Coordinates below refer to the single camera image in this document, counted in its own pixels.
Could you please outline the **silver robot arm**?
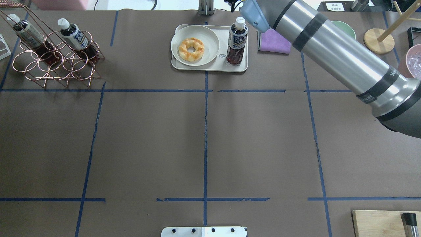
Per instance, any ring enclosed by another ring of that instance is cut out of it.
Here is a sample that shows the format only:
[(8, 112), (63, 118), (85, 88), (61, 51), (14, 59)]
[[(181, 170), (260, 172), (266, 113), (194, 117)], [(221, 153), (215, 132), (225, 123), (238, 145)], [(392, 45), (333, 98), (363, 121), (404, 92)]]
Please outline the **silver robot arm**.
[(247, 0), (240, 14), (274, 29), (370, 105), (386, 128), (420, 138), (420, 80), (406, 78), (302, 0)]

